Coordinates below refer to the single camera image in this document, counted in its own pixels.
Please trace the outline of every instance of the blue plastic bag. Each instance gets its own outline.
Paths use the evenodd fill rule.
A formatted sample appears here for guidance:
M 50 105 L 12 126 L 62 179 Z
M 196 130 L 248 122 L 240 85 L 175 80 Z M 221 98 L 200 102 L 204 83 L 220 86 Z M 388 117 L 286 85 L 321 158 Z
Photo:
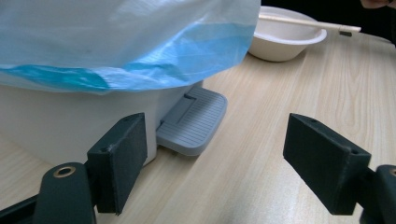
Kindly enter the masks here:
M 259 0 L 3 0 L 0 84 L 42 91 L 186 86 L 242 61 Z

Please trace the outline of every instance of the trash bag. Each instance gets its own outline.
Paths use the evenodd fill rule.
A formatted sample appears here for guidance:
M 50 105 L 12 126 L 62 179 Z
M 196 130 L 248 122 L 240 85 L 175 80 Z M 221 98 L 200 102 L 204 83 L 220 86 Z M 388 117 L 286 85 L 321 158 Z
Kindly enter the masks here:
M 259 0 L 3 0 L 0 84 L 41 91 L 186 86 L 240 63 Z

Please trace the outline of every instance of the wooden chopstick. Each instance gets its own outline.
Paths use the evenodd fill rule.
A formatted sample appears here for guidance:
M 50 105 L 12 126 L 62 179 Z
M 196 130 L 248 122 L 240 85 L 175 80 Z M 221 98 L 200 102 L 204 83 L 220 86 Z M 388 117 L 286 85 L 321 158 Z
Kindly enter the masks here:
M 268 16 L 268 15 L 263 15 L 263 14 L 259 15 L 259 19 L 264 20 L 264 21 L 279 21 L 279 22 L 290 23 L 290 24 L 313 26 L 313 27 L 318 27 L 321 29 L 337 30 L 339 32 L 358 33 L 361 31 L 361 28 L 357 27 L 357 26 L 348 26 L 348 25 L 335 24 L 335 23 L 322 22 L 322 21 L 297 20 L 297 19 L 293 19 L 293 18 Z

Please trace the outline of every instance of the wood grain surface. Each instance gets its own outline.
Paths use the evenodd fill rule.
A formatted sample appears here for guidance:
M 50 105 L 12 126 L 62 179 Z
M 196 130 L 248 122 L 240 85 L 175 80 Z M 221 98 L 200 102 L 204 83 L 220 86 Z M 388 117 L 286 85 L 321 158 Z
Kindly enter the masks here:
M 204 86 L 229 101 L 204 153 L 160 147 L 123 213 L 98 214 L 98 223 L 359 223 L 358 205 L 351 217 L 330 215 L 283 159 L 289 113 L 372 153 L 372 169 L 396 164 L 396 49 L 385 39 L 329 32 L 285 63 L 248 54 Z M 50 167 L 0 137 L 0 209 L 37 194 Z

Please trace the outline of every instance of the bowl rim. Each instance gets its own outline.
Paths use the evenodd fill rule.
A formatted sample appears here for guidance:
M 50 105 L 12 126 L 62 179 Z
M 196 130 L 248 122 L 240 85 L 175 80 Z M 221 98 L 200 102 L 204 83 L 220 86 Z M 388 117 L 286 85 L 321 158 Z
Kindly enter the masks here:
M 313 19 L 313 18 L 311 18 L 311 17 L 309 17 L 309 16 L 307 16 L 307 15 L 305 15 L 305 14 L 303 14 L 303 13 L 300 13 L 300 12 L 297 12 L 297 11 L 288 10 L 288 9 L 281 8 L 281 7 L 265 7 L 265 6 L 260 7 L 260 9 L 262 9 L 262 8 L 274 8 L 274 9 L 279 10 L 279 11 L 288 11 L 288 12 L 291 12 L 291 13 L 294 13 L 294 14 L 303 15 L 303 16 L 305 16 L 305 17 L 307 17 L 307 18 L 310 18 L 310 19 L 313 20 L 313 21 L 316 21 L 315 19 Z M 316 36 L 316 37 L 314 37 L 314 38 L 312 38 L 312 39 L 307 39 L 307 40 L 288 40 L 288 39 L 281 39 L 281 38 L 277 38 L 277 37 L 272 36 L 272 35 L 263 35 L 263 34 L 259 34 L 259 33 L 256 32 L 256 30 L 254 31 L 254 35 L 253 35 L 253 36 L 256 37 L 256 38 L 259 38 L 259 39 L 268 40 L 268 41 L 276 42 L 276 43 L 279 43 L 279 44 L 287 44 L 287 45 L 310 45 L 310 44 L 318 43 L 318 42 L 322 41 L 324 38 L 326 38 L 326 36 L 327 36 L 327 31 L 326 31 L 325 29 L 320 29 L 320 33 L 319 33 L 318 36 Z

